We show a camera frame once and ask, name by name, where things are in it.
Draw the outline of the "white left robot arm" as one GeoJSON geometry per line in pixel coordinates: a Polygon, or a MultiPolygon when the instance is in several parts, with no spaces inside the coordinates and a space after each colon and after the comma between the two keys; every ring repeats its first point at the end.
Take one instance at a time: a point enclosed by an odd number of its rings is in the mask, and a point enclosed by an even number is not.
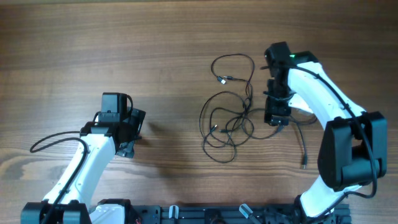
{"type": "Polygon", "coordinates": [[[133,107],[124,93],[103,93],[101,109],[79,131],[66,131],[64,141],[78,149],[59,181],[41,202],[28,202],[21,223],[140,223],[128,199],[104,199],[90,210],[93,193],[115,156],[134,157],[134,144],[145,111],[133,107]]]}

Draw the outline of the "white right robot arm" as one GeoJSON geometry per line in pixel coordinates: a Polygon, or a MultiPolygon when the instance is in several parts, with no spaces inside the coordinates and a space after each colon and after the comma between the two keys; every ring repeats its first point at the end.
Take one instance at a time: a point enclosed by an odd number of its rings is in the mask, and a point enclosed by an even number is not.
{"type": "Polygon", "coordinates": [[[285,126],[292,109],[315,115],[323,127],[317,159],[319,176],[298,195],[286,219],[292,223],[335,221],[350,195],[370,199],[387,171],[387,120],[352,102],[309,51],[292,53],[286,42],[264,52],[271,78],[265,92],[265,123],[285,126]]]}

